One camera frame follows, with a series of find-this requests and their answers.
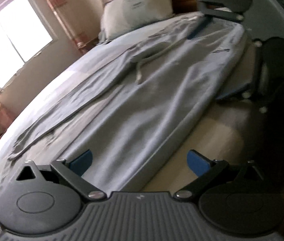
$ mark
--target ribbed gray surface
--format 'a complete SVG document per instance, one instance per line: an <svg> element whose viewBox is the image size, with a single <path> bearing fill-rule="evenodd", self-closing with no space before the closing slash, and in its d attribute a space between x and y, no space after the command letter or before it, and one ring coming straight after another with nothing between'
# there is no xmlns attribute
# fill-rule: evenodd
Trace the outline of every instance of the ribbed gray surface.
<svg viewBox="0 0 284 241"><path fill-rule="evenodd" d="M103 202L91 203L81 217L61 232L46 237L14 238L6 233L0 241L281 241L274 233L260 238L230 237L204 221L190 203L173 200L167 192L113 193Z"/></svg>

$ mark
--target pillow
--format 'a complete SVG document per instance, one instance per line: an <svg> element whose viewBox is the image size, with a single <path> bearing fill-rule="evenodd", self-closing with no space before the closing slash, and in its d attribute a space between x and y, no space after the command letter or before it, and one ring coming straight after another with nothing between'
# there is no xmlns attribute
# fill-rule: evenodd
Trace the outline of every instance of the pillow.
<svg viewBox="0 0 284 241"><path fill-rule="evenodd" d="M104 8L101 30L106 39L112 40L172 16L172 0L113 0Z"/></svg>

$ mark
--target black clamp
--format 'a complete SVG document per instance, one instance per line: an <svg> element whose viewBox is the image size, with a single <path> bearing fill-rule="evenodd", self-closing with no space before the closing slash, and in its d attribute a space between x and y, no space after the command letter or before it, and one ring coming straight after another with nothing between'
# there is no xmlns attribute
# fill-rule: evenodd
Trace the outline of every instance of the black clamp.
<svg viewBox="0 0 284 241"><path fill-rule="evenodd" d="M204 14L203 19L197 25L195 30L187 39L193 39L201 30L203 30L213 18L220 18L227 21L241 23L244 20L243 13L252 5L252 0L197 0L198 9ZM208 8L208 6L227 7L231 10L222 11Z"/></svg>
<svg viewBox="0 0 284 241"><path fill-rule="evenodd" d="M189 159L194 159L195 166L190 165ZM252 236L271 231L283 221L284 200L254 161L234 166L225 160L211 161L191 150L188 164L194 173L199 173L199 178L173 197L195 203L215 227ZM205 173L203 164L208 168Z"/></svg>
<svg viewBox="0 0 284 241"><path fill-rule="evenodd" d="M251 83L216 98L219 103L230 100L251 100L265 113L276 93L284 85L284 39L273 37L254 40L255 66Z"/></svg>
<svg viewBox="0 0 284 241"><path fill-rule="evenodd" d="M86 170L89 166L82 164ZM41 235L69 224L83 204L106 198L103 191L70 170L65 159L42 166L29 160L0 195L0 224L20 235Z"/></svg>

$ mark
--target metal screw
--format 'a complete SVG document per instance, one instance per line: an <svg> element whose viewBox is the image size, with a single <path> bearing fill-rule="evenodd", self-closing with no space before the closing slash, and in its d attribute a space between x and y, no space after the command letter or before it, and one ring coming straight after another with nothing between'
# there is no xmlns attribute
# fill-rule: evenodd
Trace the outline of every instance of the metal screw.
<svg viewBox="0 0 284 241"><path fill-rule="evenodd" d="M262 107L259 109L259 111L264 114L264 113L267 113L268 112L268 108L267 107Z"/></svg>
<svg viewBox="0 0 284 241"><path fill-rule="evenodd" d="M248 98L250 98L251 96L252 96L251 92L244 92L244 93L242 93L242 97L243 97L244 99L248 99Z"/></svg>
<svg viewBox="0 0 284 241"><path fill-rule="evenodd" d="M63 163L63 164L66 163L66 159L64 159L64 158L57 159L56 161L61 162L61 163Z"/></svg>
<svg viewBox="0 0 284 241"><path fill-rule="evenodd" d="M192 192L189 190L180 190L175 195L181 199L188 199L192 196Z"/></svg>
<svg viewBox="0 0 284 241"><path fill-rule="evenodd" d="M236 16L236 19L237 19L238 21L243 21L243 20L244 20L244 16L241 15L241 14L238 14L238 15Z"/></svg>
<svg viewBox="0 0 284 241"><path fill-rule="evenodd" d="M261 41L255 41L255 47L260 48L262 46L262 42Z"/></svg>
<svg viewBox="0 0 284 241"><path fill-rule="evenodd" d="M99 200L99 199L103 199L105 197L105 193L102 192L102 191L92 191L88 194L88 197L90 199Z"/></svg>

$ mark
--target window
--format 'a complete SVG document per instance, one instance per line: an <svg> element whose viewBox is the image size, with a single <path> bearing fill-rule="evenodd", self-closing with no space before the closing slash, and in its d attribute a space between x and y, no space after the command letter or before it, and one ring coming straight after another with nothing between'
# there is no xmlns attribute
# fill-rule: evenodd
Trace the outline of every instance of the window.
<svg viewBox="0 0 284 241"><path fill-rule="evenodd" d="M0 9L0 89L52 41L28 0L13 0Z"/></svg>

